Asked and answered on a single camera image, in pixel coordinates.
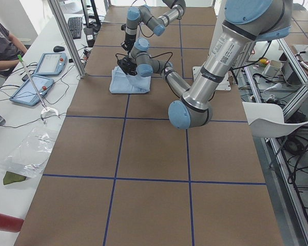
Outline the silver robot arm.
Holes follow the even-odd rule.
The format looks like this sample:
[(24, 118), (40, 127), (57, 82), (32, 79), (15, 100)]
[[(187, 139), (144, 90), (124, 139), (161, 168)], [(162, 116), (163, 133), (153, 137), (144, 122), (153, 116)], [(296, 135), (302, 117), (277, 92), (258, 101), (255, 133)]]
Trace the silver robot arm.
[(186, 11), (186, 3), (183, 0), (163, 1), (163, 3), (170, 10), (159, 17), (155, 17), (147, 5), (128, 8), (126, 24), (121, 26), (121, 30), (125, 32), (125, 39), (121, 46), (125, 51), (130, 52), (132, 50), (140, 23), (146, 25), (156, 36), (160, 36), (168, 25), (176, 19), (181, 19)]
[(159, 36), (172, 21), (182, 18), (186, 10), (184, 1), (166, 1), (166, 5), (169, 10), (159, 17), (153, 16), (146, 5), (128, 9), (122, 43), (127, 55), (118, 65), (130, 78), (162, 76), (178, 97), (168, 108), (169, 120), (178, 129), (200, 127), (211, 120), (209, 101), (247, 43), (286, 37), (291, 28), (291, 1), (227, 1), (222, 34), (189, 85), (169, 62), (148, 54), (147, 39), (137, 37), (140, 23)]

